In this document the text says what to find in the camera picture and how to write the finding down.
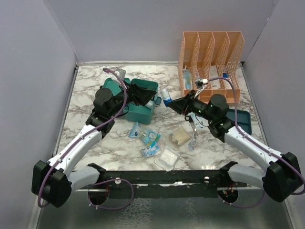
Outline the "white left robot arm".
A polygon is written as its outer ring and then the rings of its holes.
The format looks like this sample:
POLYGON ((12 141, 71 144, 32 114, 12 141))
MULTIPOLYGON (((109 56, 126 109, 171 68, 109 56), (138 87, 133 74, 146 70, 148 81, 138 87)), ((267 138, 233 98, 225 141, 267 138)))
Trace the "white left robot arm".
POLYGON ((71 193, 88 185, 101 188, 105 176, 95 165, 74 172, 73 169, 84 155, 111 130, 128 103, 146 105, 156 95, 155 90, 123 82, 121 91, 113 95, 109 88, 101 86, 95 94, 94 108, 80 133, 56 156, 47 162, 38 161, 33 168, 31 191, 41 201, 59 208, 71 193))

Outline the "white bottle blue label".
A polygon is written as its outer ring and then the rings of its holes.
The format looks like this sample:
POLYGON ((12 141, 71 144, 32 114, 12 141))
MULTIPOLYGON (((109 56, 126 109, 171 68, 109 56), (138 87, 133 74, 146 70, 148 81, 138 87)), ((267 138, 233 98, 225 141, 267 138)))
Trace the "white bottle blue label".
POLYGON ((163 103, 166 107, 168 107, 168 103, 172 101, 171 96, 167 88, 161 89, 160 94, 163 100, 163 103))

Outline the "white bottle green label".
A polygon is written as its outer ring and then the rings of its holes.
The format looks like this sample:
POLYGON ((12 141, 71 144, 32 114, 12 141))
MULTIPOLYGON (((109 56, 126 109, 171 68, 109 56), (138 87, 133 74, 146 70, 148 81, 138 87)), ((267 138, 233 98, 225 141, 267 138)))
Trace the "white bottle green label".
POLYGON ((149 109, 152 110, 153 105, 154 105, 154 101, 153 101, 153 100, 150 100, 150 101, 145 105, 145 107, 147 107, 147 108, 149 108, 149 109))

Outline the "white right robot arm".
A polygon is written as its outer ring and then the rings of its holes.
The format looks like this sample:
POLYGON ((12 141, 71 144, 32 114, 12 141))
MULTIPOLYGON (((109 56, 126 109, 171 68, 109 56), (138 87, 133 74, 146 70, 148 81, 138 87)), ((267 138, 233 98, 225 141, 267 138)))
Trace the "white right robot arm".
POLYGON ((229 105, 221 94, 214 94, 208 103, 195 97, 190 91, 185 97, 173 100, 167 105, 180 115, 193 113, 208 121, 210 133, 227 143, 250 159, 259 168, 245 167, 233 163, 219 174, 220 183, 229 187, 234 182, 242 182, 263 189, 274 201, 283 202, 305 183, 301 175, 297 157, 288 152, 283 154, 260 143, 227 117, 229 105))

